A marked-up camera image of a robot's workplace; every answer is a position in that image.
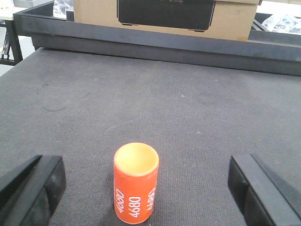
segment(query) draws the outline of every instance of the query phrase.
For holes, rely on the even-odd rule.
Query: white floor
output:
[[[301,5],[284,4],[278,2],[263,1],[262,5],[258,7],[257,12],[276,14],[285,13],[292,16],[301,17]],[[2,51],[2,45],[5,37],[6,29],[0,27],[0,51]],[[26,58],[31,53],[34,52],[34,47],[32,45],[32,40],[29,37],[19,37],[20,45],[22,50],[23,58]],[[0,65],[0,76],[6,73],[12,66]]]

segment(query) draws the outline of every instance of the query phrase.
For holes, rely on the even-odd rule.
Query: black printed image on box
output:
[[[214,0],[117,0],[117,17],[123,25],[203,32],[211,25],[214,7]]]

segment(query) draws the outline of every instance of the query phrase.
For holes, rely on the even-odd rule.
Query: metal table leg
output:
[[[23,57],[20,48],[18,34],[16,32],[15,22],[13,20],[6,20],[5,25],[6,25],[11,49],[13,52],[14,61],[15,64],[18,64],[20,61],[23,60]]]

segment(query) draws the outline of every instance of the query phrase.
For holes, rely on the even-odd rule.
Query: printed number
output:
[[[151,210],[152,206],[154,205],[155,191],[156,191],[156,188],[153,188],[148,195],[148,200],[147,200],[148,205],[146,206],[146,207],[148,207],[147,210]]]
[[[134,218],[137,218],[138,215],[140,214],[140,197],[130,197],[128,199],[130,201],[130,203],[128,204],[128,206],[131,208],[128,208],[129,211],[131,211],[131,213],[129,213],[129,215],[133,216]]]
[[[115,190],[115,200],[116,200],[116,203],[117,203],[117,209],[119,210],[120,213],[123,212],[123,209],[124,209],[124,194],[119,190],[119,189],[116,189]]]

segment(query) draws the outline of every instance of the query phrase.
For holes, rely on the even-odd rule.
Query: cup rim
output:
[[[122,169],[118,166],[118,164],[116,163],[116,156],[117,156],[117,153],[118,153],[124,146],[127,146],[127,145],[133,145],[133,144],[140,144],[140,145],[147,146],[148,148],[150,148],[150,149],[154,152],[154,154],[155,154],[155,156],[156,156],[156,162],[155,162],[154,166],[153,166],[150,170],[148,170],[147,172],[144,172],[144,173],[128,173],[128,172],[125,172],[124,170],[122,170]],[[114,166],[115,166],[120,172],[122,172],[123,174],[125,174],[125,175],[127,175],[127,176],[131,176],[131,177],[143,177],[143,176],[146,176],[146,175],[148,175],[148,174],[151,174],[153,171],[155,171],[155,170],[158,168],[158,166],[159,166],[159,161],[160,161],[160,160],[159,160],[159,156],[158,156],[158,153],[156,152],[156,150],[155,150],[153,147],[151,147],[151,146],[149,146],[149,145],[147,145],[147,144],[145,144],[145,143],[140,143],[140,142],[132,142],[132,143],[125,144],[125,145],[121,146],[121,147],[116,151],[116,153],[114,154]]]

